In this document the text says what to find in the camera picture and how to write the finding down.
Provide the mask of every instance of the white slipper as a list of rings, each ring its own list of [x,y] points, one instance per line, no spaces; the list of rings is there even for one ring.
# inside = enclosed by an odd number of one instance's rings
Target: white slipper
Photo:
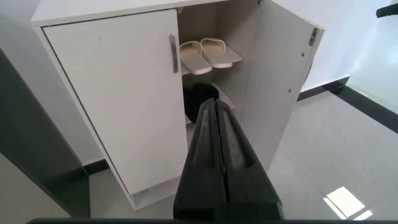
[[[200,41],[203,56],[215,68],[232,67],[232,60],[225,53],[225,42],[217,38],[204,38]]]
[[[202,56],[202,52],[203,49],[198,41],[189,41],[180,45],[182,66],[194,75],[210,72],[213,68]]]

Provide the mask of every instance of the door hinge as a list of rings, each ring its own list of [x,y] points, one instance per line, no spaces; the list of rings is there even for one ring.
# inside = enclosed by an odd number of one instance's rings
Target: door hinge
[[[308,43],[310,46],[313,45],[313,42],[315,41],[315,37],[317,36],[318,33],[318,29],[314,28],[314,30],[312,31],[311,37],[310,37],[310,42]]]

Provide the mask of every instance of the white floor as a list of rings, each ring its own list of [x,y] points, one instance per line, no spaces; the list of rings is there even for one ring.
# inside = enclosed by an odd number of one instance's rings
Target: white floor
[[[396,133],[326,92],[296,103],[267,173],[287,219],[354,219],[369,210],[368,220],[398,220],[397,149]],[[351,195],[337,194],[342,187]],[[132,211],[110,170],[90,176],[90,192],[93,218],[172,218],[173,197]]]
[[[398,16],[379,20],[347,85],[398,114]]]

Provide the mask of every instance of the cabinet door handle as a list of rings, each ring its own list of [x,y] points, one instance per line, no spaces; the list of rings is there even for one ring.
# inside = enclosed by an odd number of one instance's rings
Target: cabinet door handle
[[[169,35],[170,45],[172,46],[173,53],[173,72],[178,72],[178,58],[177,58],[177,44],[175,43],[175,37],[173,34]]]

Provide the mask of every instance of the floor tile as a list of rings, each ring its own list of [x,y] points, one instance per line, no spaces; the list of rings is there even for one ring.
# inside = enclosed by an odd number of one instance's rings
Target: floor tile
[[[321,194],[282,151],[276,152],[267,174],[282,201],[286,219],[339,219],[323,201],[326,196]]]
[[[397,134],[329,92],[297,103],[279,148],[323,194],[370,207],[398,184]]]
[[[111,170],[90,175],[92,218],[172,218],[174,196],[134,211]]]
[[[392,194],[370,209],[372,215],[367,220],[398,220],[398,194]]]

